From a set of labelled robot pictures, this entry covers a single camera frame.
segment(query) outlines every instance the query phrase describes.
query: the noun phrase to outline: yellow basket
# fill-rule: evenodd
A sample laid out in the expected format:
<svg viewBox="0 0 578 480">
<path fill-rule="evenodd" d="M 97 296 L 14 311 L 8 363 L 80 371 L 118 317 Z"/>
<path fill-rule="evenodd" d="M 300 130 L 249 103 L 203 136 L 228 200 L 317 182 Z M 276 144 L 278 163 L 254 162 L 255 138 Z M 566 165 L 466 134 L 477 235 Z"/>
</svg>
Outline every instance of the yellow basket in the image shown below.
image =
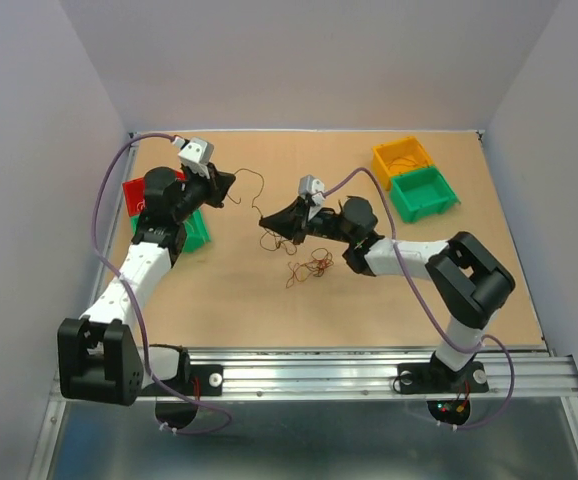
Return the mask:
<svg viewBox="0 0 578 480">
<path fill-rule="evenodd" d="M 373 147 L 371 168 L 382 188 L 391 190 L 391 177 L 434 165 L 433 160 L 416 137 L 405 137 L 395 142 Z"/>
</svg>

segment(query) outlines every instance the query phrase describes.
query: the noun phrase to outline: robotic arm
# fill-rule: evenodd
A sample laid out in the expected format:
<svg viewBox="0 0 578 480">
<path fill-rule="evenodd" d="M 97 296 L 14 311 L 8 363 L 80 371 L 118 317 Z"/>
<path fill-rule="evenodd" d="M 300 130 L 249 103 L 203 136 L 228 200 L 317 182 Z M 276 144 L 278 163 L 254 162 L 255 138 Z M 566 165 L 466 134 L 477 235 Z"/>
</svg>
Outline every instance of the robotic arm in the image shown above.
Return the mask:
<svg viewBox="0 0 578 480">
<path fill-rule="evenodd" d="M 294 244 L 304 242 L 307 235 L 346 243 L 343 258 L 355 273 L 404 275 L 394 240 L 375 231 L 378 219 L 369 202 L 348 197 L 336 212 L 323 206 L 323 191 L 320 180 L 311 175 L 303 177 L 296 200 L 262 218 L 260 226 Z M 446 331 L 450 343 L 442 341 L 429 365 L 399 366 L 400 393 L 446 393 L 458 390 L 465 381 L 472 392 L 488 391 L 486 382 L 472 384 L 470 374 L 482 369 L 482 364 L 473 362 L 473 347 L 481 342 L 497 310 L 515 288 L 513 277 L 467 232 L 446 241 L 397 241 L 397 247 L 407 273 L 433 281 L 451 314 Z"/>
<path fill-rule="evenodd" d="M 120 272 L 132 286 L 142 308 L 162 277 L 182 252 L 187 233 L 184 222 L 201 205 L 222 208 L 236 177 L 210 162 L 213 145 L 199 138 L 174 137 L 185 180 L 174 170 L 158 167 L 144 177 L 145 208 Z M 66 398 L 131 405 L 151 383 L 144 375 L 131 334 L 134 309 L 120 279 L 114 278 L 80 318 L 65 319 L 58 329 L 60 389 Z M 188 376 L 186 351 L 149 346 L 158 376 Z"/>
</svg>

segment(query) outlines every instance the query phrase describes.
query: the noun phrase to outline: tan tabletop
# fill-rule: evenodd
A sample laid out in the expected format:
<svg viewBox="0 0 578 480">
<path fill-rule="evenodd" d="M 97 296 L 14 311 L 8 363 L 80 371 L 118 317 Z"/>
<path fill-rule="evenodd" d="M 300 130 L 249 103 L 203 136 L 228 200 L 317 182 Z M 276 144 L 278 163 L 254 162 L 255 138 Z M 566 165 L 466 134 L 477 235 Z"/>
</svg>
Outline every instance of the tan tabletop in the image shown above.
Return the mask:
<svg viewBox="0 0 578 480">
<path fill-rule="evenodd" d="M 265 177 L 257 205 L 265 215 L 289 205 L 298 180 L 306 174 L 327 188 L 353 168 L 369 166 L 371 147 L 410 135 L 408 132 L 193 132 L 212 142 L 212 161 L 219 170 L 247 167 Z M 505 265 L 518 284 L 490 331 L 511 345 L 540 345 L 541 332 L 498 197 L 475 133 L 415 132 L 461 204 L 442 215 L 403 224 L 393 210 L 402 240 L 447 239 L 470 231 Z M 161 139 L 144 140 L 133 178 L 166 165 L 179 168 L 173 146 Z M 309 237 L 295 256 L 269 252 L 259 245 L 264 233 L 259 214 L 250 208 L 260 180 L 238 174 L 233 198 L 223 209 L 203 207 L 212 242 L 180 257 L 145 308 L 150 343 L 205 347 L 433 346 L 439 337 L 400 277 L 354 274 L 341 257 L 345 245 Z M 389 235 L 389 223 L 371 181 L 358 175 L 327 205 L 338 208 L 346 195 L 367 198 Z M 131 238 L 123 209 L 112 261 L 119 265 Z M 334 266 L 320 278 L 286 288 L 288 262 L 306 261 L 312 250 L 328 248 Z M 443 325 L 448 312 L 431 282 L 418 285 Z"/>
</svg>

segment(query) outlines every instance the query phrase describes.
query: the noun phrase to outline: gray wall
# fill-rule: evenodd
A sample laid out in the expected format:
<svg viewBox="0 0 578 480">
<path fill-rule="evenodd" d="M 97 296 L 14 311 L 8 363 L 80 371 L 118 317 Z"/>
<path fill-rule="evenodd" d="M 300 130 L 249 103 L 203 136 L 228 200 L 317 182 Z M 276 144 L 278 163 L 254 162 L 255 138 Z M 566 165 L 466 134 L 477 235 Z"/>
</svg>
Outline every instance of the gray wall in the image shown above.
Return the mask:
<svg viewBox="0 0 578 480">
<path fill-rule="evenodd" d="M 28 471 L 56 329 L 91 291 L 91 208 L 123 137 L 60 4 L 0 2 L 0 479 Z"/>
<path fill-rule="evenodd" d="M 485 135 L 545 335 L 578 364 L 578 0 L 562 0 Z"/>
<path fill-rule="evenodd" d="M 558 0 L 61 0 L 129 129 L 484 128 Z"/>
</svg>

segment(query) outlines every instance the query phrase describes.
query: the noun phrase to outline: green basket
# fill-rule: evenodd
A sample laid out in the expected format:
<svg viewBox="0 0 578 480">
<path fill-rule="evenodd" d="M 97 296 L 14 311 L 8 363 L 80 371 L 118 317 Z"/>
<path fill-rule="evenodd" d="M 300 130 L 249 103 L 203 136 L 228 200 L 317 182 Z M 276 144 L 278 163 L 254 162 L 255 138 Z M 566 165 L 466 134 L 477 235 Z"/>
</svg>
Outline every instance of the green basket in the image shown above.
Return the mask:
<svg viewBox="0 0 578 480">
<path fill-rule="evenodd" d="M 458 202 L 458 197 L 436 167 L 391 177 L 389 198 L 407 223 L 443 213 Z"/>
<path fill-rule="evenodd" d="M 131 217 L 131 230 L 134 233 L 136 233 L 138 218 L 140 218 L 140 215 Z M 200 210 L 193 212 L 191 218 L 185 222 L 185 229 L 187 230 L 187 240 L 185 241 L 184 247 L 182 247 L 183 253 L 195 252 L 205 243 L 211 241 L 211 237 L 209 236 L 207 226 L 205 225 Z"/>
</svg>

